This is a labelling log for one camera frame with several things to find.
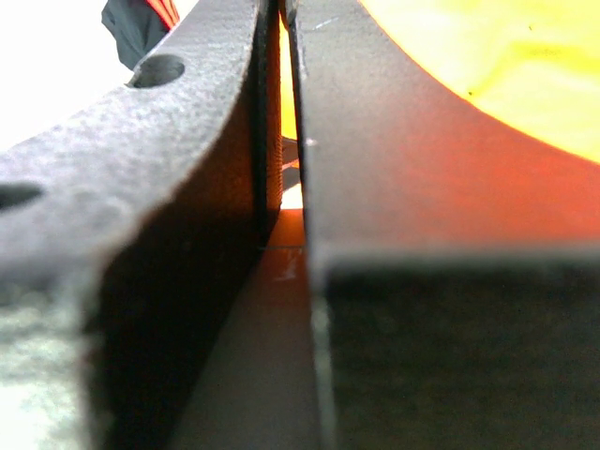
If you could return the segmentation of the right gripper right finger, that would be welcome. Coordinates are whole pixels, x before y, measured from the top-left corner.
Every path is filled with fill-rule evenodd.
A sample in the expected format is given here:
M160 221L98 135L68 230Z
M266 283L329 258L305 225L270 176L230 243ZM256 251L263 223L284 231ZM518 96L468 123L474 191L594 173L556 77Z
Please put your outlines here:
M599 445L599 167L290 1L325 449Z

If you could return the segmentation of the orange t shirt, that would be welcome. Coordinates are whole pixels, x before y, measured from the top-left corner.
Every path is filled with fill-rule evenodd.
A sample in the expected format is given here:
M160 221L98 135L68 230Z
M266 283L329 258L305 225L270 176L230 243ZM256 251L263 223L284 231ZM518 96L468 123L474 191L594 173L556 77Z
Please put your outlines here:
M585 1L296 2L312 248L597 243L597 11Z

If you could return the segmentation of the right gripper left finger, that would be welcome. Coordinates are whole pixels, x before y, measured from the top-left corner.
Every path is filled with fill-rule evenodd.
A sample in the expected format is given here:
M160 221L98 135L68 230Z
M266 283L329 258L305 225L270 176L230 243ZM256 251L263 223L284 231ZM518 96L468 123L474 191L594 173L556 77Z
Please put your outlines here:
M278 4L201 1L1 156L1 445L162 449L281 202Z

